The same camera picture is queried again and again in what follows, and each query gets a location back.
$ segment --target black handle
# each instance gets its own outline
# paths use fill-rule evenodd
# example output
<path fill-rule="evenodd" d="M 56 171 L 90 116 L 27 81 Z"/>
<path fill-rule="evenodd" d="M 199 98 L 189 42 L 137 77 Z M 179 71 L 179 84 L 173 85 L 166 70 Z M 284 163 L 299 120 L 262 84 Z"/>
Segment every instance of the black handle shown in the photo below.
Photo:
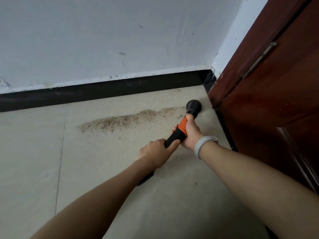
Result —
<path fill-rule="evenodd" d="M 181 142 L 184 141 L 184 139 L 186 138 L 185 133 L 177 128 L 175 132 L 172 133 L 172 135 L 167 138 L 167 140 L 164 142 L 164 146 L 165 148 L 168 148 L 173 141 L 179 139 Z M 148 175 L 146 175 L 139 183 L 137 186 L 140 186 L 141 184 L 143 184 L 144 182 L 146 182 L 147 180 L 149 180 L 150 178 L 153 177 L 155 171 L 150 172 Z"/>

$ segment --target door hinge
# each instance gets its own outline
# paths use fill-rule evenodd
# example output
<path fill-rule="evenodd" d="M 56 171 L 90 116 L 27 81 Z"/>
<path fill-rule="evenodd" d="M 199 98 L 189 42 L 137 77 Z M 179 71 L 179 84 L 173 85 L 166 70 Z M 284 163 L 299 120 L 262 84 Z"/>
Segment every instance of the door hinge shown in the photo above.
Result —
<path fill-rule="evenodd" d="M 256 59 L 256 61 L 249 67 L 246 73 L 242 76 L 243 79 L 247 78 L 251 72 L 257 67 L 257 65 L 270 53 L 271 50 L 277 45 L 276 42 L 271 42 Z"/>

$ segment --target red-brown door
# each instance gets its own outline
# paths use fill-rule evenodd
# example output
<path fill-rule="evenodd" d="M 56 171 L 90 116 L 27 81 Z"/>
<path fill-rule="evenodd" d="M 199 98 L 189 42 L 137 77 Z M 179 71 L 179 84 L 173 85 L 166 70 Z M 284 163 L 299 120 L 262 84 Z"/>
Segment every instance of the red-brown door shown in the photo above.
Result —
<path fill-rule="evenodd" d="M 319 0 L 218 109 L 239 152 L 319 192 Z"/>

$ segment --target floor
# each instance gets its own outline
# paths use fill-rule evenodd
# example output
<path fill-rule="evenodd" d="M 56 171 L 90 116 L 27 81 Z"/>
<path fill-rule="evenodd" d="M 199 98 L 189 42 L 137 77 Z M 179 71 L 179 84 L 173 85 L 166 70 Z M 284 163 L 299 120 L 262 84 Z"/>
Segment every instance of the floor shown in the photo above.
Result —
<path fill-rule="evenodd" d="M 203 105 L 196 119 L 202 132 L 229 148 L 203 86 L 0 113 L 0 238 L 29 238 L 128 167 L 141 147 L 170 135 L 191 99 Z M 179 147 L 134 189 L 104 238 L 268 235 L 201 160 Z"/>

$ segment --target white wall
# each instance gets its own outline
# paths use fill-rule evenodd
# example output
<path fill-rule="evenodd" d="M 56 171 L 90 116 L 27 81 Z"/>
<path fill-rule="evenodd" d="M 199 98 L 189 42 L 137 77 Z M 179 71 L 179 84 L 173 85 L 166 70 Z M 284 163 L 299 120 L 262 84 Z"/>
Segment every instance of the white wall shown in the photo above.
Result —
<path fill-rule="evenodd" d="M 0 93 L 209 69 L 241 3 L 0 0 Z"/>
<path fill-rule="evenodd" d="M 213 62 L 218 78 L 268 0 L 244 0 Z"/>

